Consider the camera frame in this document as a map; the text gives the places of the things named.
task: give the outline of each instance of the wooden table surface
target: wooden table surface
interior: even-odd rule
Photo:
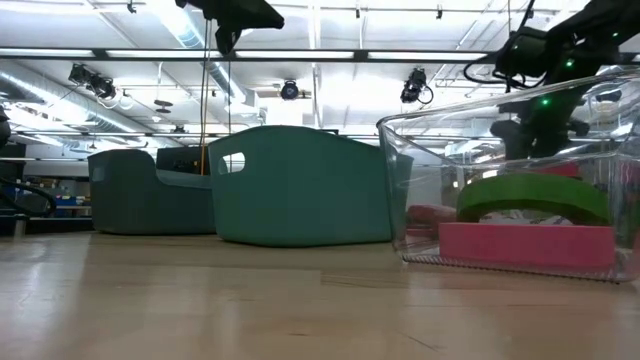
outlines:
[[[402,264],[388,244],[0,242],[0,359],[640,358],[637,283]]]

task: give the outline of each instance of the mounted camera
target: mounted camera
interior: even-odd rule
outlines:
[[[190,4],[202,10],[207,20],[218,21],[218,51],[227,55],[246,29],[282,29],[284,18],[264,0],[176,0],[184,8]]]
[[[2,105],[0,105],[0,149],[7,145],[10,137],[11,127],[9,126],[9,117],[4,112]]]
[[[69,73],[69,81],[78,86],[84,86],[103,100],[113,99],[117,94],[113,79],[104,78],[88,70],[84,65],[73,64],[71,73]]]
[[[285,81],[284,86],[280,89],[280,97],[283,100],[295,100],[299,93],[298,85],[293,80]]]
[[[428,102],[420,100],[420,95],[422,95],[425,90],[431,92],[431,99]],[[425,74],[424,69],[413,69],[409,75],[409,79],[404,83],[404,89],[402,89],[402,93],[400,93],[400,100],[405,104],[419,101],[425,105],[433,101],[433,91],[427,86],[427,74]]]

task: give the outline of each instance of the pink sponge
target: pink sponge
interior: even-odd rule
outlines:
[[[601,269],[615,262],[606,226],[441,223],[440,256],[494,264]]]

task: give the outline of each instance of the clear plastic bin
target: clear plastic bin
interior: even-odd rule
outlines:
[[[577,132],[569,131],[570,142],[555,155],[542,156],[554,139],[549,133],[567,123],[562,119],[569,118],[572,101]],[[537,132],[536,142],[522,140],[537,131],[519,118],[531,114],[537,129],[549,131]],[[637,278],[638,123],[640,71],[382,119],[396,251],[408,262],[613,282]],[[523,124],[528,130],[506,142],[492,135]],[[406,160],[409,181],[401,174]]]

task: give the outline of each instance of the teal plastic bin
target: teal plastic bin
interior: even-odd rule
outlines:
[[[91,212],[98,231],[126,235],[215,233],[209,176],[156,170],[144,151],[89,157]]]
[[[304,127],[263,126],[214,141],[208,151],[224,240],[310,247],[392,238],[385,164],[375,146]]]

